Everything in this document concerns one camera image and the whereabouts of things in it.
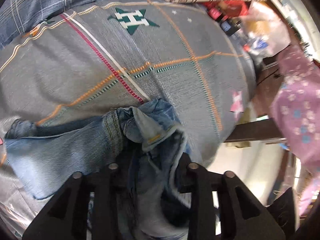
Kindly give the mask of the purple floral cloth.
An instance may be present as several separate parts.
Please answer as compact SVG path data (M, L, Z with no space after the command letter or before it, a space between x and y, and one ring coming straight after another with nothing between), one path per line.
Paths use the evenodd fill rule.
M281 51L278 66L284 81L272 102L271 115L290 151L313 176L300 198L302 215L319 190L319 67L299 46Z

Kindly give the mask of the light blue denim jeans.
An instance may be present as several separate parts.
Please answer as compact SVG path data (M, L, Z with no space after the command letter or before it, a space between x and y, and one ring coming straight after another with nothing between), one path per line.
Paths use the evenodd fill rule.
M18 119L5 146L25 190L47 203L75 172L131 164L137 175L135 239L188 237L190 195L178 192L175 175L191 149L173 106L162 99L57 126Z

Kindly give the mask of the grey star-patterned bedsheet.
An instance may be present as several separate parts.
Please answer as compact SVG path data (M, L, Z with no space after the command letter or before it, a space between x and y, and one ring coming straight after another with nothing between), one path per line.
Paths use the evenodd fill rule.
M5 135L162 99L193 162L208 166L257 84L254 64L203 10L162 0L100 0L69 9L1 51L1 239L21 239L47 204L9 164Z

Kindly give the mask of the cluttered items on shelf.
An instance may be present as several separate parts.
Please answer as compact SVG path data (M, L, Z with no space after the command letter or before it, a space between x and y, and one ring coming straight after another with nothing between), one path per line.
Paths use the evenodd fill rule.
M264 3L230 0L203 5L226 35L257 60L273 57L291 43L286 24Z

